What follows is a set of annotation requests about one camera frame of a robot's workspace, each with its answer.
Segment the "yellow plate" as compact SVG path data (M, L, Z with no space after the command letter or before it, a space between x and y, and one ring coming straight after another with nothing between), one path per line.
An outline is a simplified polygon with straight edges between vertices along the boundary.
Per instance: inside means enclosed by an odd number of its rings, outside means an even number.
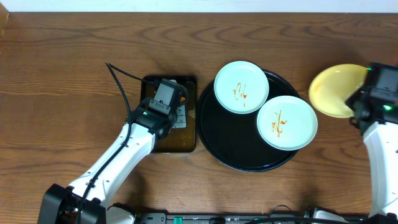
M368 70L355 64L335 65L320 72L308 91L311 104L321 113L334 118L354 115L346 100L364 83Z

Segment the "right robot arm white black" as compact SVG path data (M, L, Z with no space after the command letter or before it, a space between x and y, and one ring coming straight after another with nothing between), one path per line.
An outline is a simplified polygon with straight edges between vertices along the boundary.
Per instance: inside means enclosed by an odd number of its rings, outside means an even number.
M367 223L397 223L397 105L387 90L362 86L345 102L349 123L366 146L371 168L372 202Z

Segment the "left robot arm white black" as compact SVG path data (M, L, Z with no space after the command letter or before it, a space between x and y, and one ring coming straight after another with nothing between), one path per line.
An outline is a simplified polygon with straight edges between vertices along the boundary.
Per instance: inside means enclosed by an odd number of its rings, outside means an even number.
M135 216L110 203L137 164L165 138L187 103L143 99L106 152L68 187L53 184L44 194L39 223L134 223Z

